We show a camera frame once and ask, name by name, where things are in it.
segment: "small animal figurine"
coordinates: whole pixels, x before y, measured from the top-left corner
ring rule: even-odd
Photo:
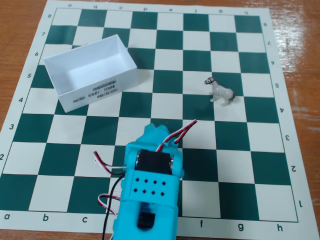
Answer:
[[[212,85],[212,92],[209,93],[210,95],[213,95],[213,98],[210,99],[210,102],[212,103],[217,100],[219,96],[221,96],[224,98],[224,103],[221,104],[221,106],[224,107],[233,102],[236,97],[236,94],[230,88],[221,86],[214,77],[209,77],[204,81],[204,84]]]

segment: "barcode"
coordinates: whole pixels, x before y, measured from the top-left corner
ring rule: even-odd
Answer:
[[[93,93],[89,93],[88,94],[88,97],[90,98],[90,97],[92,97],[92,96],[94,96],[94,95],[97,95],[97,94],[99,94],[100,93],[100,91],[95,91],[95,92],[93,92]]]
[[[75,104],[83,99],[86,99],[86,97],[85,96],[78,97],[76,100],[73,100],[73,103]]]
[[[104,83],[104,84],[102,84],[100,86],[97,86],[97,87],[93,88],[92,91],[96,91],[96,90],[102,89],[102,88],[107,87],[109,85],[115,84],[116,82],[117,82],[116,80],[113,80],[113,81]]]
[[[107,92],[105,92],[105,93],[102,93],[102,94],[96,96],[96,98],[97,98],[97,99],[102,98],[102,97],[107,96],[107,95],[109,95],[109,94],[113,94],[113,93],[115,93],[116,91],[118,91],[118,88],[115,88],[115,89],[113,89],[113,90],[111,90],[111,91],[107,91]]]
[[[110,89],[114,89],[115,87],[116,87],[116,85],[112,85],[112,86],[105,87],[103,90],[106,92]]]

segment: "white box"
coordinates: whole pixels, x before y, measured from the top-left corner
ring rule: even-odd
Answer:
[[[66,113],[139,83],[137,65],[118,35],[43,60]]]

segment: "black cable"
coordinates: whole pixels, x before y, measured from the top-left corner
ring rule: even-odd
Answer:
[[[115,188],[117,186],[117,184],[121,181],[121,179],[123,179],[125,177],[125,175],[123,174],[121,177],[119,177],[117,179],[117,181],[115,181],[115,183],[112,186],[111,192],[110,192],[110,200],[109,200],[109,207],[108,210],[106,211],[106,215],[105,215],[105,219],[104,219],[104,224],[103,224],[103,232],[102,232],[102,240],[105,240],[106,237],[106,229],[107,229],[107,221],[108,221],[108,217],[110,214],[110,208],[111,208],[111,200],[112,200],[112,196],[114,194]]]

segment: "wooden surface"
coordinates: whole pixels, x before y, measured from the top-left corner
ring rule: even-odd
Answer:
[[[269,8],[318,227],[320,226],[320,1],[124,0],[127,3]],[[46,0],[2,1],[0,126],[2,127]],[[0,230],[1,240],[98,240],[100,234]],[[196,238],[177,237],[179,240]]]

